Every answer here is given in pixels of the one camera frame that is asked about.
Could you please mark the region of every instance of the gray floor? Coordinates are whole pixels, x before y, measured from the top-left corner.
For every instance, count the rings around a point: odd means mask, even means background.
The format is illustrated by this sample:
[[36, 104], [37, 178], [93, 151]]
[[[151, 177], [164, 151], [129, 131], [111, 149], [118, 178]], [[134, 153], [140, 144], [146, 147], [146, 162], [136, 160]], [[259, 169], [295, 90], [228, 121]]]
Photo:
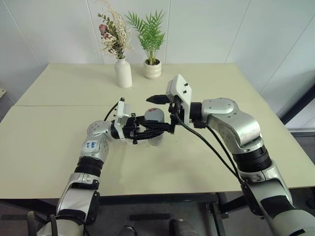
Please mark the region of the gray floor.
[[[315, 161], [315, 138], [296, 138], [310, 159]], [[306, 200], [312, 197], [309, 188], [291, 190], [294, 204], [315, 215], [315, 210], [306, 205]], [[240, 192], [226, 193], [228, 200], [240, 196]], [[129, 221], [131, 214], [170, 213], [172, 218], [183, 218], [189, 221], [201, 236], [216, 236], [215, 224], [210, 214], [197, 203], [177, 204], [146, 204], [100, 207], [97, 221], [89, 226], [91, 236], [115, 236], [124, 225], [134, 226], [139, 236], [168, 235], [168, 220]], [[1, 215], [27, 214], [27, 211], [0, 204]], [[271, 236], [265, 220], [253, 215], [248, 208], [229, 214], [223, 220], [227, 236]], [[27, 236], [27, 224], [24, 220], [0, 220], [1, 236]]]

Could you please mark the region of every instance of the beige table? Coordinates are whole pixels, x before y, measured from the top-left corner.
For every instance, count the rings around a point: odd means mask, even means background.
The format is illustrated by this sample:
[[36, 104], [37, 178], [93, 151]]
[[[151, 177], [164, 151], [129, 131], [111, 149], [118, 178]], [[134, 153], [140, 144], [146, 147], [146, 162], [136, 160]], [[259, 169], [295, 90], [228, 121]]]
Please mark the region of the beige table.
[[[233, 98], [244, 112], [258, 120], [270, 156], [288, 187], [315, 185], [313, 163], [235, 65], [164, 65], [160, 80], [143, 78], [135, 66], [134, 86], [128, 89], [106, 80], [103, 73], [110, 68], [50, 65], [11, 108], [0, 123], [0, 198], [60, 197], [76, 167], [89, 124], [103, 119], [120, 96], [132, 104], [132, 111], [143, 114], [152, 107], [145, 98], [163, 94], [176, 71], [191, 84], [194, 101]], [[80, 70], [75, 76], [71, 73]], [[166, 113], [167, 105], [158, 107]], [[211, 134], [207, 130], [200, 133], [223, 156]], [[182, 127], [176, 127], [175, 135], [165, 134], [159, 147], [146, 141], [136, 146], [112, 142], [100, 184], [103, 196], [237, 190], [240, 187], [235, 177]]]

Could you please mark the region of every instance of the white wall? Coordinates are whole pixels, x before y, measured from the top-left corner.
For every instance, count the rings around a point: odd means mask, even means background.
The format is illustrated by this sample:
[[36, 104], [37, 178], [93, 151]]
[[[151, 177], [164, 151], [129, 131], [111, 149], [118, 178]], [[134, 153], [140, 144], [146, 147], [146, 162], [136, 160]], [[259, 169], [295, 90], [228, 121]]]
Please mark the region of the white wall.
[[[277, 115], [315, 81], [314, 0], [111, 0], [121, 14], [166, 12], [163, 63], [236, 62]], [[99, 53], [98, 0], [0, 0], [0, 119], [47, 63], [114, 63]], [[131, 37], [142, 63], [145, 53]], [[307, 116], [315, 111], [308, 110]], [[313, 123], [308, 126], [315, 129]], [[305, 126], [298, 119], [289, 128]]]

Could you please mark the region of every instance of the white flower pot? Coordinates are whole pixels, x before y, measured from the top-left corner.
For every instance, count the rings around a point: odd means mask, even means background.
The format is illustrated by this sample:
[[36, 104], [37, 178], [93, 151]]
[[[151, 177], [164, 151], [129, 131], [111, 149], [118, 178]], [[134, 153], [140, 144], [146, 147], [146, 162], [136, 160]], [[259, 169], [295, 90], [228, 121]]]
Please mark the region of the white flower pot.
[[126, 57], [117, 59], [115, 73], [119, 87], [128, 88], [132, 85], [131, 67], [129, 62], [126, 61]]
[[160, 77], [162, 73], [162, 63], [158, 61], [157, 65], [148, 65], [146, 64], [146, 61], [144, 61], [143, 73], [148, 79], [155, 79]]

